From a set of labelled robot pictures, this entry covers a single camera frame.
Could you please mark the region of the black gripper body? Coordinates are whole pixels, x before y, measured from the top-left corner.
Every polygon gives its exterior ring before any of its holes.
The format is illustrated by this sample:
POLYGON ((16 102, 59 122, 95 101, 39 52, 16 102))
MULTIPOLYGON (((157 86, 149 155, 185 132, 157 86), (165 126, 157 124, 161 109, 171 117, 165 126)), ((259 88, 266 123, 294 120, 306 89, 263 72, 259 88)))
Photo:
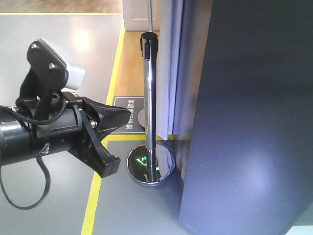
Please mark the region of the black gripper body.
POLYGON ((15 104, 15 158, 31 159, 40 152, 69 151, 83 125, 81 97, 63 92, 67 82, 63 63, 38 40, 27 51, 30 70, 15 104))

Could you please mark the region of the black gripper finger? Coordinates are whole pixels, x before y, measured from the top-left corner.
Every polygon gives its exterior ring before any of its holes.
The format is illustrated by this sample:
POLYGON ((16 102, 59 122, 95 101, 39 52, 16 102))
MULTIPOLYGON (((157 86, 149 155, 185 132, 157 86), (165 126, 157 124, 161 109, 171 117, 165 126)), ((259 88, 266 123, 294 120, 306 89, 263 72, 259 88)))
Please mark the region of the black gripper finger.
POLYGON ((78 135, 78 142, 68 152, 93 169, 101 178, 115 174, 120 158, 111 155, 97 138, 94 129, 97 123, 88 119, 83 109, 80 115, 83 128, 78 135))
POLYGON ((97 123, 94 129, 100 141, 129 121, 131 112, 126 108, 102 104, 84 96, 82 100, 82 107, 88 119, 97 123))

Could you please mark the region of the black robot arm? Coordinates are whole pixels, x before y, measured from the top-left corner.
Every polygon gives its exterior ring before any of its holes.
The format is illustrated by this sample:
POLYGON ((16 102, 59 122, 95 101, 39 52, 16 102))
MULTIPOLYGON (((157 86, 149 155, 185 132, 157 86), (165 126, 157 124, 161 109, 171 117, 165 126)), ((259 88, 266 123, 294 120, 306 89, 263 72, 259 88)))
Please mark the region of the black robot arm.
POLYGON ((44 38, 29 46, 27 60, 15 107, 0 109, 1 165, 34 158, 45 144, 49 154, 68 151, 95 170, 115 163, 101 140, 125 125, 130 111, 76 95, 84 69, 44 38))

